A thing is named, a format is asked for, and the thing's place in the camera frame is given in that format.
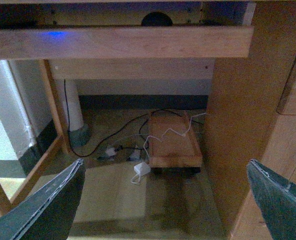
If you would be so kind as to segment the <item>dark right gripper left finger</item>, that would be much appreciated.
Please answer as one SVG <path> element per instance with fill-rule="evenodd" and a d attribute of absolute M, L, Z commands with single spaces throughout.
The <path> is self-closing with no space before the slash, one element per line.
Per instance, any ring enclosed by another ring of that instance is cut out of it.
<path fill-rule="evenodd" d="M 80 158 L 0 217 L 0 240 L 66 240 L 80 204 L 85 173 Z"/>

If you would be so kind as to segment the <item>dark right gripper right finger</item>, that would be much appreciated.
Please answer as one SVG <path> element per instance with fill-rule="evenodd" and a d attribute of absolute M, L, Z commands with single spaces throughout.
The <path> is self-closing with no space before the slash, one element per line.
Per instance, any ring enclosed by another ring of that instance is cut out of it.
<path fill-rule="evenodd" d="M 246 166 L 254 200 L 274 240 L 296 240 L 296 184 L 251 159 Z"/>

